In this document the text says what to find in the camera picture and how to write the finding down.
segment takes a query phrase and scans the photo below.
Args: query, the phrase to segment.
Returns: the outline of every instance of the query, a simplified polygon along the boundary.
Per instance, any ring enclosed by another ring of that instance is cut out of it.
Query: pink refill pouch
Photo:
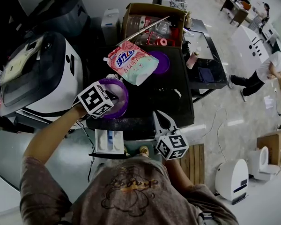
[[[159,60],[126,41],[104,59],[108,66],[133,85],[141,85],[157,68]]]

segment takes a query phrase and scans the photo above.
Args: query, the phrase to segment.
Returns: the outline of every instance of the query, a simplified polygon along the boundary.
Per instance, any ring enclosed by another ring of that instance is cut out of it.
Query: pink bottle
[[[198,60],[198,55],[201,52],[201,47],[197,47],[196,51],[192,52],[190,58],[187,60],[186,65],[189,69],[195,65],[196,61]]]

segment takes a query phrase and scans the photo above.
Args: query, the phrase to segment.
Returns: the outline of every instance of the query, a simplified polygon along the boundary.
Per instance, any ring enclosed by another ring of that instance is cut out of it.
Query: wooden crate
[[[180,159],[180,164],[186,176],[193,184],[205,182],[204,144],[190,146],[189,150]]]

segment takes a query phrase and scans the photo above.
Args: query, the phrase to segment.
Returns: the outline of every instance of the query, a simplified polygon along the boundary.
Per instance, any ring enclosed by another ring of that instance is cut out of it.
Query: purple plastic container
[[[115,85],[118,85],[119,87],[121,87],[124,91],[124,94],[126,96],[126,100],[125,100],[125,103],[123,104],[123,106],[115,113],[111,113],[111,114],[108,114],[108,115],[105,115],[103,116],[102,118],[105,118],[105,119],[113,119],[113,118],[119,118],[121,116],[124,115],[124,113],[126,112],[127,110],[127,107],[128,107],[128,100],[129,100],[129,95],[128,95],[128,90],[127,88],[125,87],[125,85],[118,79],[116,78],[103,78],[103,79],[100,79],[99,80],[99,83],[100,84],[103,84],[103,85],[108,85],[108,84],[115,84]]]
[[[158,66],[153,72],[154,74],[163,74],[168,71],[170,67],[170,60],[167,55],[160,51],[150,51],[149,54],[159,60]]]

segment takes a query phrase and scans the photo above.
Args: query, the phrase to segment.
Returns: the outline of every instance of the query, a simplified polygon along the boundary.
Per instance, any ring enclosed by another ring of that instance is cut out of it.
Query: white sneaker
[[[243,89],[240,90],[240,94],[242,95],[244,102],[246,102],[247,99],[246,99],[246,97],[243,95]]]
[[[228,87],[229,88],[233,88],[233,83],[231,82],[231,75],[229,75],[229,78],[228,78]]]

